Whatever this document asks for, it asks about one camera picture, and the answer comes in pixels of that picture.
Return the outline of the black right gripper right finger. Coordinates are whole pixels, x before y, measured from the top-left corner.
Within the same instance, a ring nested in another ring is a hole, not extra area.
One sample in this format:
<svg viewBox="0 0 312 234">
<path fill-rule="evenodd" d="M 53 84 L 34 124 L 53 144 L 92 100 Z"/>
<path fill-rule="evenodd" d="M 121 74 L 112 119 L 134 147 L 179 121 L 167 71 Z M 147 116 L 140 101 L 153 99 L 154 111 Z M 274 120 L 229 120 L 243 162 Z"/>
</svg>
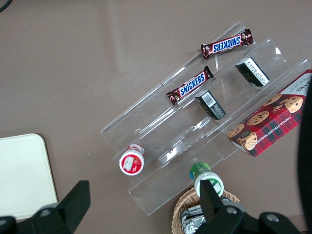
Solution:
<svg viewBox="0 0 312 234">
<path fill-rule="evenodd" d="M 200 181 L 200 206 L 206 222 L 210 223 L 222 207 L 222 202 L 209 180 Z"/>
</svg>

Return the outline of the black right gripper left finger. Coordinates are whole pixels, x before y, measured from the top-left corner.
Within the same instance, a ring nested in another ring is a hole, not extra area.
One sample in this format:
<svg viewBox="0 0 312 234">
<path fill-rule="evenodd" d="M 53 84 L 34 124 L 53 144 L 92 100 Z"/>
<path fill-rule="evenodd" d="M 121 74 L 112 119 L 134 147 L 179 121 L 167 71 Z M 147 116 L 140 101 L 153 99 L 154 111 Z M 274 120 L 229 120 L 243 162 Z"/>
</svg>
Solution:
<svg viewBox="0 0 312 234">
<path fill-rule="evenodd" d="M 57 206 L 69 232 L 73 234 L 91 205 L 88 180 L 79 181 Z"/>
</svg>

